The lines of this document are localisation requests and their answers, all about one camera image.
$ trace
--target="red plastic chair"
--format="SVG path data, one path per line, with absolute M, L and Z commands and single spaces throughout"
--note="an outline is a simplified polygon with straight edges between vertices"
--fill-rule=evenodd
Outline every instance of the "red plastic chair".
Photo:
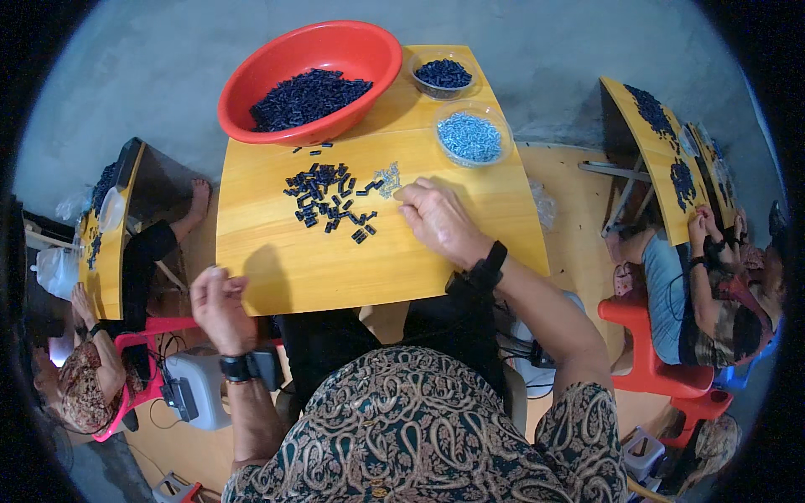
M 115 337 L 114 346 L 117 348 L 118 354 L 122 354 L 124 348 L 145 343 L 148 344 L 148 348 L 151 351 L 156 353 L 157 335 L 194 327 L 198 327 L 198 325 L 196 324 L 196 321 L 190 317 L 147 318 L 145 330 L 138 333 L 121 334 L 120 336 Z M 114 419 L 112 419 L 112 422 L 105 431 L 93 435 L 93 438 L 96 441 L 104 442 L 106 439 L 112 436 L 114 431 L 118 429 L 120 422 L 123 420 L 123 416 L 126 415 L 129 410 L 134 409 L 141 403 L 162 397 L 162 391 L 160 391 L 159 388 L 165 384 L 165 381 L 162 379 L 162 374 L 157 371 L 156 360 L 152 357 L 148 358 L 148 372 L 153 379 L 146 384 L 146 389 L 134 394 L 134 398 L 131 397 L 133 393 L 129 389 L 129 386 L 125 384 L 123 385 L 123 396 L 120 410 L 118 410 L 117 415 L 114 416 Z
M 691 441 L 696 424 L 704 419 L 712 421 L 721 416 L 733 402 L 733 396 L 726 391 L 711 390 L 698 398 L 672 398 L 671 406 L 685 414 L 682 433 L 673 439 L 660 439 L 668 447 L 684 448 Z
M 657 356 L 651 343 L 651 322 L 645 299 L 605 299 L 598 303 L 602 320 L 623 325 L 634 339 L 634 364 L 625 376 L 612 376 L 618 390 L 696 398 L 707 393 L 713 369 L 690 365 L 668 365 Z

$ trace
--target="red plastic basin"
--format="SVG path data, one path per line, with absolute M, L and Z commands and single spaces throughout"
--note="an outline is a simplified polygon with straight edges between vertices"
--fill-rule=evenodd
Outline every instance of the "red plastic basin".
M 290 31 L 260 47 L 227 81 L 218 100 L 218 121 L 244 143 L 310 146 L 355 126 L 389 88 L 403 64 L 403 50 L 388 31 L 360 21 L 327 21 Z M 249 109 L 278 82 L 311 68 L 342 71 L 345 79 L 374 82 L 343 109 L 317 121 L 276 133 L 255 133 Z

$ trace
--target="white plastic bag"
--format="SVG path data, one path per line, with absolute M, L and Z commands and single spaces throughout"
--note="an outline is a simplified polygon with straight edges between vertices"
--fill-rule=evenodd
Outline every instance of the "white plastic bag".
M 556 199 L 550 197 L 547 192 L 545 192 L 545 186 L 540 182 L 529 179 L 528 186 L 531 188 L 531 195 L 534 197 L 534 203 L 537 205 L 539 223 L 544 225 L 546 230 L 551 230 L 553 228 L 553 220 L 556 218 Z
M 43 249 L 36 254 L 36 282 L 48 293 L 70 300 L 70 292 L 78 281 L 78 252 L 65 248 Z
M 67 196 L 56 205 L 56 216 L 63 221 L 70 221 L 87 211 L 92 205 L 92 187 L 84 187 L 79 192 Z

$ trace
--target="paisley patterned shirt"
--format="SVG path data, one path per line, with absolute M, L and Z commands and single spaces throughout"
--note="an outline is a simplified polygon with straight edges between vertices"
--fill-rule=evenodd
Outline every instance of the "paisley patterned shirt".
M 274 459 L 224 502 L 625 501 L 615 402 L 567 388 L 531 446 L 474 370 L 437 351 L 381 348 L 337 370 Z
M 105 428 L 120 410 L 123 388 L 114 400 L 106 405 L 97 381 L 97 368 L 101 357 L 93 342 L 83 342 L 72 350 L 59 369 L 59 386 L 63 395 L 58 407 L 61 418 L 74 431 L 94 434 Z M 143 386 L 137 371 L 125 358 L 126 384 L 132 393 L 139 393 Z

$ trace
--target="yellow table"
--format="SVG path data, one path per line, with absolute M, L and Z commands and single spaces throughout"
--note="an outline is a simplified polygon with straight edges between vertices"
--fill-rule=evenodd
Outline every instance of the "yellow table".
M 78 261 L 78 281 L 83 282 L 87 289 L 89 302 L 95 308 L 95 314 L 101 320 L 120 320 L 122 318 L 122 260 L 123 237 L 126 233 L 126 215 L 129 213 L 129 202 L 134 189 L 134 180 L 137 176 L 142 153 L 146 144 L 140 143 L 134 168 L 129 176 L 129 183 L 120 192 L 126 200 L 126 210 L 120 225 L 114 230 L 107 231 L 101 236 L 101 248 L 95 255 L 92 270 L 89 269 L 87 259 L 92 255 L 93 238 L 97 232 L 98 220 L 95 212 L 90 211 L 80 223 L 81 256 Z
M 454 188 L 481 229 L 503 242 L 519 260 L 549 275 L 539 216 L 522 161 L 511 156 L 493 167 L 469 170 L 452 164 L 431 131 L 442 103 L 420 94 L 406 74 L 413 52 L 434 46 L 403 48 L 403 70 L 355 128 L 311 157 L 286 146 L 248 145 L 229 140 L 221 177 L 216 262 L 251 284 L 246 309 L 251 315 L 321 311 L 442 295 L 452 265 L 419 244 L 397 212 L 399 203 L 373 190 L 357 197 L 350 209 L 375 210 L 370 224 L 378 231 L 361 245 L 350 236 L 349 219 L 324 233 L 324 217 L 306 229 L 294 217 L 296 199 L 283 194 L 285 179 L 313 163 L 344 163 L 363 188 L 374 171 L 397 161 L 400 182 L 418 176 Z M 476 63 L 465 46 L 439 46 Z M 479 70 L 470 99 L 500 106 Z
M 718 208 L 721 212 L 721 224 L 724 226 L 724 229 L 729 229 L 735 225 L 735 214 L 737 210 L 735 209 L 735 200 L 729 196 L 727 188 L 725 187 L 728 176 L 718 171 L 720 168 L 717 166 L 718 163 L 716 162 L 718 160 L 716 148 L 708 142 L 707 137 L 702 135 L 699 128 L 694 126 L 692 122 L 689 122 L 687 127 L 693 133 L 693 138 L 696 140 L 696 145 L 699 147 L 702 160 L 710 175 L 710 182 L 713 185 L 712 189 L 716 194 L 716 201 L 718 202 Z
M 695 207 L 700 204 L 709 204 L 704 180 L 699 172 L 696 159 L 687 155 L 682 149 L 677 154 L 671 148 L 669 140 L 660 138 L 659 134 L 651 129 L 649 123 L 641 117 L 638 106 L 634 102 L 634 96 L 623 84 L 605 76 L 601 77 L 601 83 L 615 101 L 626 124 L 629 126 L 635 142 L 638 144 L 643 162 L 648 168 L 651 183 L 654 185 L 654 190 L 657 194 L 660 211 L 665 222 L 665 230 L 668 234 L 668 241 L 673 246 L 690 241 L 690 237 L 687 235 L 687 223 L 690 221 L 691 216 L 696 213 Z M 679 125 L 679 121 L 676 120 L 674 113 L 665 106 L 663 106 L 663 110 L 668 116 L 671 128 L 677 136 L 680 136 L 682 127 Z M 671 164 L 675 163 L 675 158 L 681 158 L 690 169 L 693 186 L 696 188 L 693 208 L 688 204 L 687 208 L 682 210 L 677 204 L 676 190 L 673 182 L 671 182 Z

